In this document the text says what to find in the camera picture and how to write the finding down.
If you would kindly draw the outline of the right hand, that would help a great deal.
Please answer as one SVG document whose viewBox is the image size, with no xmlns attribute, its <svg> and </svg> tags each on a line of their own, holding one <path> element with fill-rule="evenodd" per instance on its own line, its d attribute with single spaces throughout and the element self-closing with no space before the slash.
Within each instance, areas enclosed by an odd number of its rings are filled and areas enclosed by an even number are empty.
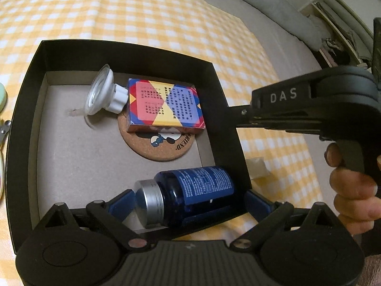
<svg viewBox="0 0 381 286">
<path fill-rule="evenodd" d="M 336 143 L 328 145 L 325 159 L 334 169 L 329 184 L 336 192 L 334 207 L 339 220 L 352 235 L 373 229 L 375 221 L 380 219 L 377 183 L 368 175 L 343 167 L 342 154 Z"/>
</svg>

